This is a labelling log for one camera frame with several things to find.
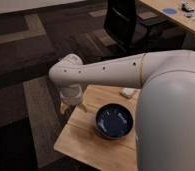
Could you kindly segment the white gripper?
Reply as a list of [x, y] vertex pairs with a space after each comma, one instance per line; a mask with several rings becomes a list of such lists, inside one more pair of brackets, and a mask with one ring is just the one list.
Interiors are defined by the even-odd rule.
[[75, 106], [77, 104], [81, 110], [87, 113], [88, 112], [87, 107], [83, 103], [81, 103], [82, 95], [83, 92], [80, 85], [71, 85], [69, 87], [62, 87], [60, 89], [60, 99], [64, 103], [61, 102], [60, 113], [64, 115], [66, 110], [69, 108], [69, 105]]

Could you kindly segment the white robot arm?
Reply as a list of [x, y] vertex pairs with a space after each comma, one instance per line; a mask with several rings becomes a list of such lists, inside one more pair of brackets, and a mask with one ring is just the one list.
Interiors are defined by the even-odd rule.
[[195, 51], [140, 53], [85, 64], [69, 54], [49, 70], [61, 100], [78, 104], [82, 85], [136, 88], [138, 171], [195, 171]]

